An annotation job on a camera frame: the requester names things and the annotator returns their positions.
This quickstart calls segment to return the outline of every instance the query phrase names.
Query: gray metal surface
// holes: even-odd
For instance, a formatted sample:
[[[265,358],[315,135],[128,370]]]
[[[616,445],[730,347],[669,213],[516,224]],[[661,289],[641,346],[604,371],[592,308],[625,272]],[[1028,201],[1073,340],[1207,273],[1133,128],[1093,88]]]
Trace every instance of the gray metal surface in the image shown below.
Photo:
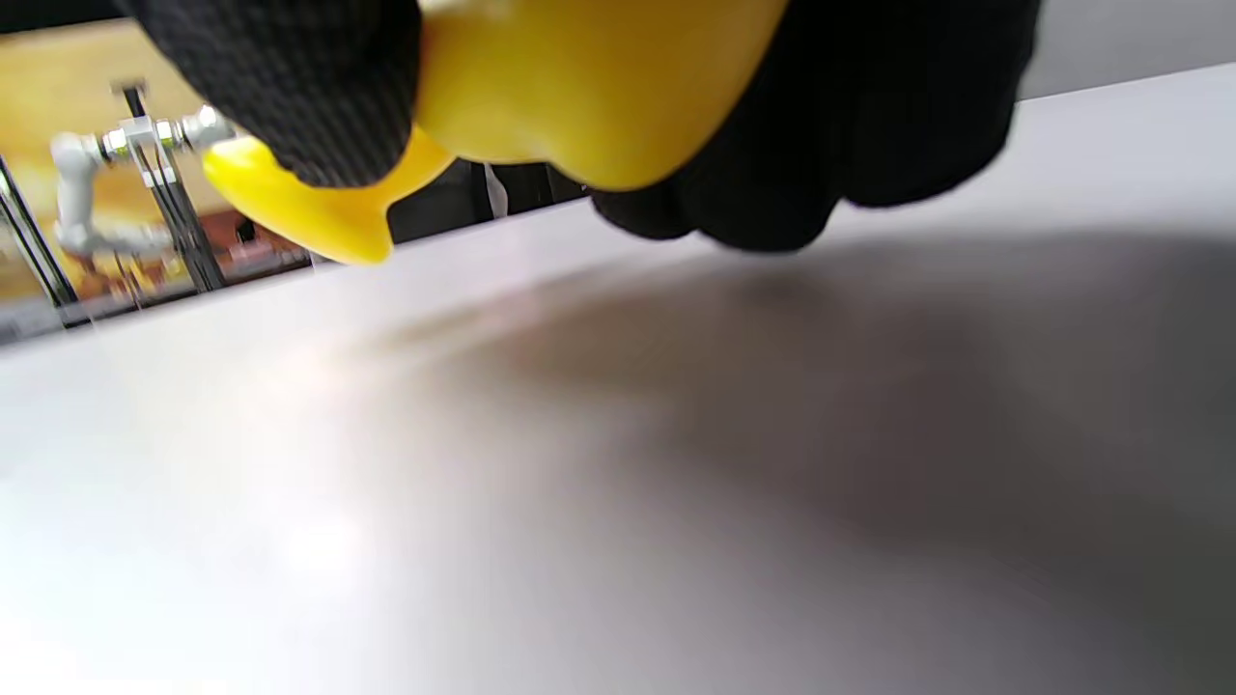
[[[1234,85],[795,258],[569,205],[12,351],[0,689],[1231,693]]]
[[[1236,62],[1231,0],[1044,0],[1025,96]]]

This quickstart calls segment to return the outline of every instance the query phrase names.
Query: metal rod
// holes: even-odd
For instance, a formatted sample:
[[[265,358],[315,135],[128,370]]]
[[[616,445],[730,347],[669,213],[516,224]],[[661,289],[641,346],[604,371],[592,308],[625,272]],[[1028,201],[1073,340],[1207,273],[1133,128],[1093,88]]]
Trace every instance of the metal rod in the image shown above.
[[[9,164],[0,157],[0,207],[4,208],[5,219],[12,226],[14,235],[26,256],[26,262],[43,286],[43,292],[56,308],[67,307],[78,301],[73,283],[69,282],[64,270],[56,260],[56,255],[47,246],[47,239],[35,216],[30,214],[30,207],[17,188],[17,182],[9,171]]]

